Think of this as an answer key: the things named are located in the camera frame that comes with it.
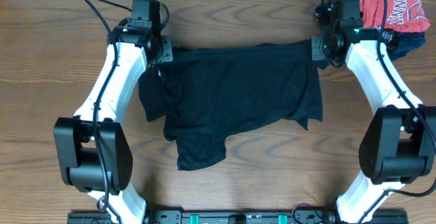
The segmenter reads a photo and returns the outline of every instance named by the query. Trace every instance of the table surface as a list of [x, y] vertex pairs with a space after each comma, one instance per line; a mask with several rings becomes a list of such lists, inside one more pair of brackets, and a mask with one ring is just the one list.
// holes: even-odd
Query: table surface
[[[131, 0], [112, 0], [131, 5]], [[214, 48], [288, 44], [319, 34], [320, 0], [160, 0], [170, 9], [165, 34], [176, 46]], [[422, 0], [436, 22], [436, 0]], [[129, 12], [96, 3], [110, 25]], [[436, 30], [428, 43], [394, 62], [409, 88], [436, 104]], [[72, 116], [89, 94], [106, 57], [106, 32], [83, 0], [3, 0], [0, 3], [0, 223], [65, 223], [72, 210], [95, 200], [65, 186], [53, 126]], [[331, 204], [359, 172], [358, 146], [372, 119], [353, 73], [320, 71], [324, 121], [305, 131], [279, 121], [230, 136], [227, 159], [178, 172], [176, 144], [163, 135], [164, 118], [148, 123], [137, 90], [123, 130], [134, 154], [132, 182], [155, 207], [186, 210], [289, 210], [298, 203]], [[435, 174], [405, 187], [423, 191]], [[435, 195], [393, 195], [385, 208], [404, 208], [411, 223], [434, 223]]]

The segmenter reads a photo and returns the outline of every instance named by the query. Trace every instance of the garment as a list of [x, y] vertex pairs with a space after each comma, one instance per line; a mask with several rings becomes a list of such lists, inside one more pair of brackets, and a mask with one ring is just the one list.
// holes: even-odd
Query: garment
[[322, 98], [310, 41], [210, 50], [174, 49], [174, 60], [148, 68], [139, 96], [147, 120], [166, 116], [163, 134], [176, 140], [179, 170], [225, 159], [229, 135], [281, 118], [307, 129], [322, 120]]
[[[328, 0], [327, 3], [324, 4], [324, 9], [332, 7], [333, 1], [334, 0]], [[316, 7], [315, 12], [318, 15], [322, 13], [321, 5]], [[426, 43], [425, 32], [402, 33], [392, 29], [385, 29], [383, 32], [383, 40], [391, 61], [405, 57], [409, 51], [420, 48]]]
[[[380, 27], [383, 21], [384, 0], [360, 0], [364, 27]], [[399, 32], [421, 33], [430, 27], [421, 0], [388, 0], [386, 28]]]

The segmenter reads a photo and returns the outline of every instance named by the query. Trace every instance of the wooden table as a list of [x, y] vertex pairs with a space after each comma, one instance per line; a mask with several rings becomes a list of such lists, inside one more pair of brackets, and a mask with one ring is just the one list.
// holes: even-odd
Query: wooden table
[[[112, 0], [130, 5], [131, 0]], [[165, 34], [190, 48], [286, 44], [318, 34], [320, 0], [160, 0], [170, 8]], [[436, 23], [436, 0], [422, 0]], [[89, 94], [106, 57], [106, 32], [83, 0], [3, 0], [0, 3], [0, 222], [65, 223], [71, 210], [95, 200], [65, 186], [52, 129]], [[128, 12], [96, 3], [110, 25]], [[409, 88], [436, 104], [436, 30], [428, 43], [394, 64]], [[324, 122], [305, 131], [279, 121], [228, 138], [227, 159], [194, 172], [176, 169], [176, 144], [162, 135], [164, 119], [148, 123], [138, 99], [124, 124], [134, 154], [132, 182], [148, 203], [186, 210], [292, 209], [330, 204], [359, 171], [358, 145], [371, 109], [346, 67], [320, 71]], [[407, 186], [423, 191], [435, 174]], [[436, 197], [392, 196], [411, 223], [434, 223]]]

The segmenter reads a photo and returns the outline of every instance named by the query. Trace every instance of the red fabric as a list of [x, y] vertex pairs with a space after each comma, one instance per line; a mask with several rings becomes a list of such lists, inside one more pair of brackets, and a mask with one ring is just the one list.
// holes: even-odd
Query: red fabric
[[[384, 0], [360, 0], [364, 27], [380, 27], [383, 20]], [[421, 0], [388, 0], [386, 28], [400, 32], [423, 32], [430, 27], [425, 18]]]

